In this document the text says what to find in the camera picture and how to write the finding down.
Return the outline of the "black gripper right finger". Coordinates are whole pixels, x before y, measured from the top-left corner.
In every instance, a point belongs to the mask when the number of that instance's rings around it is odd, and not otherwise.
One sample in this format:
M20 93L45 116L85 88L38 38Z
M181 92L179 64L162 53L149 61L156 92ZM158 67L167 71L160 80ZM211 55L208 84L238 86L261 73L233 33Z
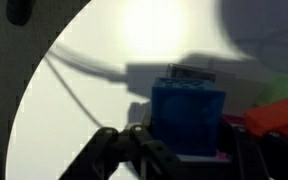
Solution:
M242 126L232 128L238 180L288 180L288 137L270 131L255 138Z

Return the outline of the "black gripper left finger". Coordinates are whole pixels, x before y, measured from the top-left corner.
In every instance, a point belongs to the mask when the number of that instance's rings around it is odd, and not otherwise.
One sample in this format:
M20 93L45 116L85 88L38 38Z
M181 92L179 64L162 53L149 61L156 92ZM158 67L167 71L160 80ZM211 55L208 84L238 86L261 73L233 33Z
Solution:
M131 162L140 180L191 180L179 158L142 125L100 128L59 180L109 180L122 162Z

